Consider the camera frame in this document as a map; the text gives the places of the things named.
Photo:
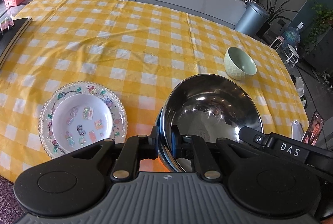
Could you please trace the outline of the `clear glass beaded plate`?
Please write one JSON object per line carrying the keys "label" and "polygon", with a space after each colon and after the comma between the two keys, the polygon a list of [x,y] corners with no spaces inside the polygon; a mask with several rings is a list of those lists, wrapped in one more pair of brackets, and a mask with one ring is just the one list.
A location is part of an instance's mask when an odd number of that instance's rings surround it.
{"label": "clear glass beaded plate", "polygon": [[128,119],[125,108],[117,95],[110,89],[97,83],[86,81],[72,82],[56,90],[52,97],[44,104],[40,114],[38,134],[42,147],[52,159],[66,154],[55,141],[52,133],[51,123],[55,109],[66,97],[77,94],[94,95],[104,101],[109,107],[113,118],[112,134],[109,138],[113,139],[115,143],[122,143],[126,139]]}

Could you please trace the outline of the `blue water jug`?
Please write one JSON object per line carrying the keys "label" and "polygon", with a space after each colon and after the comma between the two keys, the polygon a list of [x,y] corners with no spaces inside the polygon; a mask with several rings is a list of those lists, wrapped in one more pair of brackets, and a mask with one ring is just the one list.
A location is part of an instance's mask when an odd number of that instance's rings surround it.
{"label": "blue water jug", "polygon": [[303,28],[304,24],[301,22],[296,28],[289,26],[282,34],[284,39],[283,46],[286,47],[290,45],[296,47],[300,41],[300,30]]}

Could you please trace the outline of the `white phone stand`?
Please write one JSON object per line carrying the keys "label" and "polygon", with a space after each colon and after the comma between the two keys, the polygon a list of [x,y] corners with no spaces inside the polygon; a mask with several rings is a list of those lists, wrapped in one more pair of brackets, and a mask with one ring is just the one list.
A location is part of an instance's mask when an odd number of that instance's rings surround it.
{"label": "white phone stand", "polygon": [[304,136],[304,130],[300,121],[295,120],[291,122],[292,139],[302,141]]}

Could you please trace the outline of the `tall leafy plant right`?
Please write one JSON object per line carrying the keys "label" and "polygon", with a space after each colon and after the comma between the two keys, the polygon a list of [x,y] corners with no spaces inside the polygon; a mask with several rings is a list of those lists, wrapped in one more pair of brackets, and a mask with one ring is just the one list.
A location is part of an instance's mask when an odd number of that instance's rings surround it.
{"label": "tall leafy plant right", "polygon": [[284,19],[287,21],[291,21],[290,18],[285,17],[283,14],[287,12],[298,13],[296,10],[288,10],[285,8],[287,3],[291,2],[291,0],[286,0],[280,5],[278,5],[278,0],[265,0],[265,3],[259,2],[258,5],[261,6],[269,15],[266,22],[262,25],[262,27],[257,32],[257,36],[262,38],[265,33],[269,30],[271,23],[277,19]]}

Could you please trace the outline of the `blue steel bowl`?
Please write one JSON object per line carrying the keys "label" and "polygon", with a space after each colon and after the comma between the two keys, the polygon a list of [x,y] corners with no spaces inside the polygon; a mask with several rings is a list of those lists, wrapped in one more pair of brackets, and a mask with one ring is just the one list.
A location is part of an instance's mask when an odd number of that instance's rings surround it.
{"label": "blue steel bowl", "polygon": [[263,132],[260,114],[248,94],[235,82],[216,74],[197,74],[181,81],[168,96],[156,124],[159,156],[173,172],[190,171],[190,161],[173,155],[171,127],[182,135],[197,135],[206,142],[217,138],[239,141],[247,126]]}

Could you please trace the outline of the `pink small stand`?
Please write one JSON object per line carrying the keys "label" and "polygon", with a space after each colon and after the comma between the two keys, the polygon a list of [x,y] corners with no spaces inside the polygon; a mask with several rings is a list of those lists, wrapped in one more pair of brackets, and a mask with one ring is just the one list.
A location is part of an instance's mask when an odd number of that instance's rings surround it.
{"label": "pink small stand", "polygon": [[273,42],[272,44],[270,45],[270,48],[274,49],[274,50],[277,50],[279,49],[279,47],[281,47],[281,45],[284,43],[284,38],[279,35]]}

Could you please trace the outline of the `small white sticker plate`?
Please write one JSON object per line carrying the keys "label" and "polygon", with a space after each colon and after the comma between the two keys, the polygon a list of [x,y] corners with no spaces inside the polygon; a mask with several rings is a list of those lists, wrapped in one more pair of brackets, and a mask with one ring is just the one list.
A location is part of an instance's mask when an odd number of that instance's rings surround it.
{"label": "small white sticker plate", "polygon": [[65,153],[70,153],[112,134],[113,118],[99,97],[77,94],[66,97],[55,109],[52,133]]}

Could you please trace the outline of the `orange steel bowl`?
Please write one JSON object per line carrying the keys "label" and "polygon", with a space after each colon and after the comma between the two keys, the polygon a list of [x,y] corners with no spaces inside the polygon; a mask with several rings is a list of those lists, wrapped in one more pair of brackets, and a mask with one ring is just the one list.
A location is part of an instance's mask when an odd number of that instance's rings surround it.
{"label": "orange steel bowl", "polygon": [[162,172],[168,173],[169,170],[164,166],[162,161],[157,158],[155,160],[152,159],[144,159],[140,161],[139,170],[144,172]]}

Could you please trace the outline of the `smartphone with picture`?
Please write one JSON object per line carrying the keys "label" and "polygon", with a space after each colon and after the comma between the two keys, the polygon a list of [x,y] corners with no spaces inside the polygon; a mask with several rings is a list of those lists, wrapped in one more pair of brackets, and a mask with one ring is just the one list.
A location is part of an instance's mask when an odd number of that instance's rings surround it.
{"label": "smartphone with picture", "polygon": [[319,114],[318,111],[315,111],[313,113],[308,129],[304,133],[302,142],[314,146],[319,139],[323,126],[323,117]]}

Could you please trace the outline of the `white round stool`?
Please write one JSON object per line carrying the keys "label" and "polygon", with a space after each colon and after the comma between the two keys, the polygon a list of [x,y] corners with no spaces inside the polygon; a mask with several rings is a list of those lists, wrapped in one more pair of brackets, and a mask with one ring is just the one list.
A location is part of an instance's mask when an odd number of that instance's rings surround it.
{"label": "white round stool", "polygon": [[290,44],[287,44],[287,46],[283,49],[283,53],[286,57],[284,64],[287,69],[293,68],[299,62],[299,54]]}

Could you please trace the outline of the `green ceramic bowl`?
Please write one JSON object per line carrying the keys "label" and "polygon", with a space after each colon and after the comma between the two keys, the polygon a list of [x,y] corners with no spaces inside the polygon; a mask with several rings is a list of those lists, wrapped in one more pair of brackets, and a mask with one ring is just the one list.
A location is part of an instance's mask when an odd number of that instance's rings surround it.
{"label": "green ceramic bowl", "polygon": [[254,60],[242,49],[229,47],[224,56],[225,71],[234,80],[245,80],[257,73]]}

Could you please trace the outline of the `grey metal trash can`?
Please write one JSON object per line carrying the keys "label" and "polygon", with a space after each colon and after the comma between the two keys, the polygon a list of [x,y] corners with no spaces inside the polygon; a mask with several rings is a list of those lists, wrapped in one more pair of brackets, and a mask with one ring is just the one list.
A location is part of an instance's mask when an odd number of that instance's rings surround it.
{"label": "grey metal trash can", "polygon": [[250,37],[254,36],[268,20],[269,14],[257,3],[248,3],[246,10],[235,26],[235,30]]}

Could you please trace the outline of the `black notebook with pen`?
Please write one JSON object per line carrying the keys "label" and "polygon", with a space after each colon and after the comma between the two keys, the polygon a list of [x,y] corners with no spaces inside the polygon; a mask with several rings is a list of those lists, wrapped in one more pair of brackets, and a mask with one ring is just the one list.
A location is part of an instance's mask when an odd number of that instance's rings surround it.
{"label": "black notebook with pen", "polygon": [[32,18],[21,18],[14,20],[12,16],[6,17],[5,20],[1,22],[1,68],[9,56],[11,50],[31,22]]}

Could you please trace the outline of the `yellow checkered tablecloth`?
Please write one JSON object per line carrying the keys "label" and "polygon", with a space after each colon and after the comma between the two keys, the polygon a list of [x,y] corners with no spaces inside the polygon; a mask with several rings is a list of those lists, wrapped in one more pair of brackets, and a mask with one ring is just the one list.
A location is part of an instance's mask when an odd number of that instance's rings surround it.
{"label": "yellow checkered tablecloth", "polygon": [[1,176],[14,181],[48,161],[38,136],[42,106],[60,87],[90,81],[114,91],[128,136],[150,132],[171,90],[198,73],[224,76],[228,48],[248,53],[257,74],[240,87],[266,133],[291,135],[308,118],[277,52],[255,39],[191,14],[126,0],[34,0],[32,18],[1,68]]}

